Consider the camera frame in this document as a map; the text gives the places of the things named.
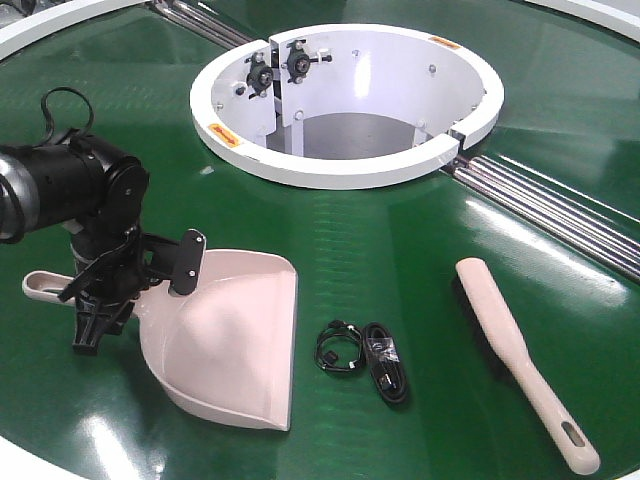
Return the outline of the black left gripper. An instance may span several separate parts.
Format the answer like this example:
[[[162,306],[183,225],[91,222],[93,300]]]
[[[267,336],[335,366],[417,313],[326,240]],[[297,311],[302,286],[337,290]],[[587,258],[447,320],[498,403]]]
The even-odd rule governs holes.
[[[165,238],[143,231],[139,222],[115,229],[100,219],[80,219],[74,227],[76,275],[57,299],[74,302],[74,352],[97,355],[105,334],[122,333],[140,293],[165,279]]]

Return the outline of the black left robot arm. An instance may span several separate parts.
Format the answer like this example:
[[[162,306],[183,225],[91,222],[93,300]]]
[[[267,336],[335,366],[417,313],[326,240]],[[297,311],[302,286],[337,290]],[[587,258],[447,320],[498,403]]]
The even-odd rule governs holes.
[[[73,301],[73,350],[95,355],[105,335],[121,334],[141,291],[156,280],[141,228],[149,174],[141,161],[92,134],[94,119],[58,131],[43,94],[43,138],[1,148],[1,241],[20,242],[53,225],[70,234],[75,275],[59,293]]]

